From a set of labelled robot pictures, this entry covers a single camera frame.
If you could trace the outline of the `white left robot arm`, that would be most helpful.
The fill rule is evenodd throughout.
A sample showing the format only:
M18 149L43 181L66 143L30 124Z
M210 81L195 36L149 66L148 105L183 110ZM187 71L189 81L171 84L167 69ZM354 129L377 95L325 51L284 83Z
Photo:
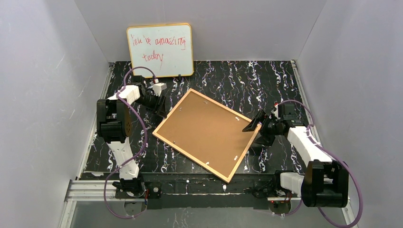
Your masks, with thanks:
M144 131L144 143L139 152L145 150L148 135L144 121L134 110L132 104L145 106L153 114L165 118L167 116L163 94L167 88L165 83L154 80L150 89L143 81L123 86L113 96L99 99L96 103L96 131L107 143L118 165L121 180L134 180L139 177L140 168L134 160L129 137L132 134L130 111L138 117Z

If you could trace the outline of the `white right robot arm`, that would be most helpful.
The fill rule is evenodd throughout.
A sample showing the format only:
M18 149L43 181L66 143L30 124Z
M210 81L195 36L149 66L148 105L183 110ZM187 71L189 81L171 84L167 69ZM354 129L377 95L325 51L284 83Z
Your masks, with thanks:
M272 146L276 136L284 136L306 165L305 173L276 171L271 189L298 195L307 207L343 208L348 201L349 173L346 165L319 148L310 126L298 119L296 100L286 100L266 113L258 114L243 132L258 130L254 143Z

